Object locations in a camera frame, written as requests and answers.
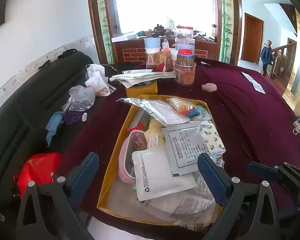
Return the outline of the stack of newspapers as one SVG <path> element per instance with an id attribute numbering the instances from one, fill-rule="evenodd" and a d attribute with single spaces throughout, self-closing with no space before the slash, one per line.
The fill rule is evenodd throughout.
<path id="1" fill-rule="evenodd" d="M 139 83 L 153 81 L 157 79 L 174 79 L 175 71 L 172 72 L 149 72 L 144 69 L 142 72 L 114 75 L 109 78 L 110 82 L 119 81 L 125 88 L 133 87 Z"/>

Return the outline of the black sofa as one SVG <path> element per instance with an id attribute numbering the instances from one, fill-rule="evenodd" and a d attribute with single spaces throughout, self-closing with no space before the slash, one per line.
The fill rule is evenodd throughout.
<path id="1" fill-rule="evenodd" d="M 13 176 L 29 157 L 46 148 L 45 129 L 53 113 L 69 98 L 69 89 L 84 85 L 92 59 L 69 49 L 46 61 L 0 107 L 0 205 L 13 198 Z"/>

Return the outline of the yellow tin can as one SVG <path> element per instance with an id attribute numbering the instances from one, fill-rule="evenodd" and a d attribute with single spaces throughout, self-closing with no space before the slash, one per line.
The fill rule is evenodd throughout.
<path id="1" fill-rule="evenodd" d="M 158 93 L 158 86 L 157 81 L 153 80 L 147 85 L 134 85 L 130 88 L 126 88 L 126 96 L 128 98 L 138 98 L 143 94 L 148 95 L 157 95 Z"/>

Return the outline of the white paper leaflets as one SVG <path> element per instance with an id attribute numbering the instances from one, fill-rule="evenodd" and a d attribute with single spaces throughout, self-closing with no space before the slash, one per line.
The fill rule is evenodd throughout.
<path id="1" fill-rule="evenodd" d="M 265 91 L 263 87 L 256 81 L 254 80 L 249 74 L 242 72 L 243 76 L 253 85 L 254 89 L 262 94 L 265 94 Z"/>

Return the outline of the white sachet recycle mark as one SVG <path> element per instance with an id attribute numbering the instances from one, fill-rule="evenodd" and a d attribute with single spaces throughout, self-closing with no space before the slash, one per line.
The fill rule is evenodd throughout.
<path id="1" fill-rule="evenodd" d="M 172 175 L 165 146 L 135 151 L 132 159 L 139 201 L 159 198 L 196 186 L 190 173 L 177 177 Z"/>

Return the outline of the white sachet printed text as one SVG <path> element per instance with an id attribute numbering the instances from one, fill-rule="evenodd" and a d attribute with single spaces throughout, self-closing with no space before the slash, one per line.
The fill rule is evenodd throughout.
<path id="1" fill-rule="evenodd" d="M 200 134 L 200 122 L 163 127 L 162 132 L 172 175 L 177 177 L 198 171 L 199 155 L 209 154 Z"/>

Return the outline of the yellow soft cloth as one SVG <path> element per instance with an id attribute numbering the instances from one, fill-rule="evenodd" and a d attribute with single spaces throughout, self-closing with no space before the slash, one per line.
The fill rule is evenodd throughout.
<path id="1" fill-rule="evenodd" d="M 147 148 L 165 145 L 165 137 L 160 122 L 153 118 L 150 119 L 149 127 L 145 132 L 145 139 L 147 141 Z"/>

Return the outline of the pink oval pouch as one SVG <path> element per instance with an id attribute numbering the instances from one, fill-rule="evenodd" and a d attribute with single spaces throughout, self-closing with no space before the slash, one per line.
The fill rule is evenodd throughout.
<path id="1" fill-rule="evenodd" d="M 118 160 L 118 176 L 126 184 L 133 185 L 135 183 L 135 172 L 132 154 L 135 151 L 147 149 L 147 141 L 144 131 L 134 130 L 124 140 Z"/>

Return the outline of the white blue desiccant packet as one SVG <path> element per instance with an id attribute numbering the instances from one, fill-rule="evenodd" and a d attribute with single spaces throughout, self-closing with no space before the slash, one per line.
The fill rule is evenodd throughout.
<path id="1" fill-rule="evenodd" d="M 131 203 L 155 217 L 195 215 L 216 207 L 216 202 L 200 172 L 193 172 L 196 186 L 192 189 L 168 194 L 159 198 L 139 201 L 136 190 Z"/>

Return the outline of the teal tissue pack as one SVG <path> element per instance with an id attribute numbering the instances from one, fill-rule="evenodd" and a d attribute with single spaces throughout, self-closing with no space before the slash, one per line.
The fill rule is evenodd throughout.
<path id="1" fill-rule="evenodd" d="M 198 109 L 198 116 L 194 117 L 195 121 L 211 121 L 211 115 L 208 113 L 208 111 L 203 106 L 197 106 Z"/>

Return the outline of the pink scrub pad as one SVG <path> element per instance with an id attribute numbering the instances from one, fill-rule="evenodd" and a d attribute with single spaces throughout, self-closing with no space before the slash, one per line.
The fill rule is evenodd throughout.
<path id="1" fill-rule="evenodd" d="M 217 90 L 217 85 L 214 83 L 206 83 L 202 85 L 202 90 L 208 93 L 212 93 Z"/>

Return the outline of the clear plastic bag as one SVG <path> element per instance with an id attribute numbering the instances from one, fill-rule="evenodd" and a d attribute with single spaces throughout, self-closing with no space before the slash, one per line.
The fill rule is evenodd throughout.
<path id="1" fill-rule="evenodd" d="M 70 88 L 69 95 L 64 111 L 84 112 L 93 107 L 96 97 L 91 87 L 83 87 L 82 85 Z"/>

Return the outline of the orange clear plastic jar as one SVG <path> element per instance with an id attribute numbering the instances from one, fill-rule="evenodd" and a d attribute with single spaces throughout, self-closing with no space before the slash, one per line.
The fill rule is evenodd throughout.
<path id="1" fill-rule="evenodd" d="M 180 85 L 190 86 L 194 83 L 196 63 L 191 49 L 178 49 L 174 71 L 176 74 L 175 81 Z"/>

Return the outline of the wooden door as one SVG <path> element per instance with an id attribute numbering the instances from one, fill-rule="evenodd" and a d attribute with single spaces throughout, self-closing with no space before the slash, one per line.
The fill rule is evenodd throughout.
<path id="1" fill-rule="evenodd" d="M 263 40 L 263 21 L 244 14 L 244 36 L 241 59 L 258 64 Z"/>

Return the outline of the yellow cardboard box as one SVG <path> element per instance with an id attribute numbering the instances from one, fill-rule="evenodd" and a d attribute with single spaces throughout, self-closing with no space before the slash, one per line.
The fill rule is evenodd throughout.
<path id="1" fill-rule="evenodd" d="M 200 231 L 221 211 L 198 170 L 207 153 L 223 166 L 224 144 L 207 104 L 168 95 L 124 98 L 131 108 L 104 176 L 97 208 L 143 224 Z"/>

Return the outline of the red lid clear jar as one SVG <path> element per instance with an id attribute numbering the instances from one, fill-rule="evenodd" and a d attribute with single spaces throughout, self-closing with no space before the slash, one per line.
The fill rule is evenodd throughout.
<path id="1" fill-rule="evenodd" d="M 193 28 L 177 26 L 175 29 L 175 43 L 176 50 L 189 49 L 194 54 L 195 39 L 193 38 Z"/>

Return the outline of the person in blue jacket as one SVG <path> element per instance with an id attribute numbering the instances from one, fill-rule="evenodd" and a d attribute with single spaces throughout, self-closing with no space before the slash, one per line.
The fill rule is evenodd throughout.
<path id="1" fill-rule="evenodd" d="M 269 64 L 273 63 L 271 40 L 267 41 L 267 44 L 262 48 L 260 53 L 260 58 L 262 61 L 262 75 L 265 77 L 267 75 L 267 68 Z"/>

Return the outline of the lemon print tissue pack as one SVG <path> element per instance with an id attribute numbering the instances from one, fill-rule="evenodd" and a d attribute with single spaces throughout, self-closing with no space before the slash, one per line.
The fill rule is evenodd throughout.
<path id="1" fill-rule="evenodd" d="M 221 157 L 226 149 L 212 121 L 200 122 L 200 134 L 203 137 L 209 154 L 213 158 Z"/>

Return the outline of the clear bag white masks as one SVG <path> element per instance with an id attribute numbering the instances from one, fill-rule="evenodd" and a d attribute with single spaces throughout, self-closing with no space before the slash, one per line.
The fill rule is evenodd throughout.
<path id="1" fill-rule="evenodd" d="M 185 124 L 190 118 L 179 114 L 168 102 L 162 100 L 148 100 L 138 98 L 120 98 L 120 102 L 124 102 L 143 109 L 155 120 L 162 125 L 171 126 Z"/>

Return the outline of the red plastic bag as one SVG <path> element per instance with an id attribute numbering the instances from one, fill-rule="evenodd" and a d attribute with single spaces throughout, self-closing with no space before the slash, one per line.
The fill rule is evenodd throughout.
<path id="1" fill-rule="evenodd" d="M 61 162 L 59 153 L 40 153 L 30 157 L 22 166 L 21 171 L 13 177 L 22 199 L 28 182 L 38 185 L 53 182 L 53 175 Z"/>

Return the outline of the yellow blue sponge cloths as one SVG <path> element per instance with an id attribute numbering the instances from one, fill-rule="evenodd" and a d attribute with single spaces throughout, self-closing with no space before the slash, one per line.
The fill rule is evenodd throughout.
<path id="1" fill-rule="evenodd" d="M 192 118 L 199 115 L 198 107 L 187 100 L 168 98 L 167 102 L 181 115 Z"/>

